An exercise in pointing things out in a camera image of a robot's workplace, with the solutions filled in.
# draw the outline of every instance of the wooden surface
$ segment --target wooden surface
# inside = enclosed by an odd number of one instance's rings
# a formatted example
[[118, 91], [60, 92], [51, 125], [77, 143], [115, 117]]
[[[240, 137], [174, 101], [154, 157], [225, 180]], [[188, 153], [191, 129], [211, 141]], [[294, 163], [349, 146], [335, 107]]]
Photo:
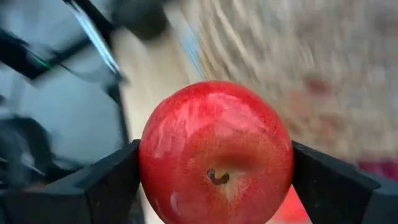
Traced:
[[[159, 40], [143, 44], [127, 30], [113, 38], [116, 59], [128, 79], [121, 89], [131, 139], [141, 138], [148, 117], [162, 100], [198, 81], [197, 71], [180, 44], [182, 32], [188, 29], [180, 6], [171, 4], [165, 10], [171, 29]], [[146, 223], [163, 223], [141, 187], [140, 194]]]

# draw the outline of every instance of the apple skin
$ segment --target apple skin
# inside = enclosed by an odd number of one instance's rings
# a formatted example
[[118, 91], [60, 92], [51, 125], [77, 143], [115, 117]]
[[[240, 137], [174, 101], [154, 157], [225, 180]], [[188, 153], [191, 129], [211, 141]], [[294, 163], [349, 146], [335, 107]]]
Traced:
[[[277, 113], [231, 82], [190, 85], [156, 107], [139, 149], [142, 186], [167, 224], [264, 224], [292, 183], [292, 142]], [[216, 185], [208, 176], [228, 174]]]

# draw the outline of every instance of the apple stem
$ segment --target apple stem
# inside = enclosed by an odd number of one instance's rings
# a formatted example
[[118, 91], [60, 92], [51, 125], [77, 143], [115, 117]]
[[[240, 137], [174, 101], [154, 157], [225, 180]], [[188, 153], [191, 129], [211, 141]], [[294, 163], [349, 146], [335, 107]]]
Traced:
[[210, 178], [211, 182], [214, 185], [226, 184], [229, 181], [229, 174], [224, 174], [221, 178], [217, 179], [215, 177], [216, 171], [214, 169], [210, 169], [207, 171], [207, 176]]

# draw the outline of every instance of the gray surface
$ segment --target gray surface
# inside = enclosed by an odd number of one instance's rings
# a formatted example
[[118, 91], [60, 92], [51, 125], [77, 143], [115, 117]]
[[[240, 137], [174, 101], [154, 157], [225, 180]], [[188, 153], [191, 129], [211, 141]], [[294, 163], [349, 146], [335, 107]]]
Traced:
[[[93, 2], [102, 11], [109, 4]], [[62, 0], [13, 0], [2, 13], [3, 26], [34, 49], [63, 49], [85, 35]], [[33, 86], [12, 69], [1, 67], [0, 94], [9, 99], [9, 105], [0, 107], [0, 116], [16, 111], [33, 117], [50, 132], [57, 155], [92, 163], [121, 144], [118, 108], [102, 88], [111, 76], [93, 47], [64, 64], [95, 82], [56, 68]], [[16, 85], [23, 91], [13, 92]]]

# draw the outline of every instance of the red apple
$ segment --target red apple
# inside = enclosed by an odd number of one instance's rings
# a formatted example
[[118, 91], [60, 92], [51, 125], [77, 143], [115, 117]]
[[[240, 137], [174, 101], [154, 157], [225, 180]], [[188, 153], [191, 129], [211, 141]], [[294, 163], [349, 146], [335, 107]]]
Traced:
[[142, 186], [167, 224], [264, 224], [292, 183], [277, 113], [230, 82], [190, 85], [156, 107], [139, 150]]

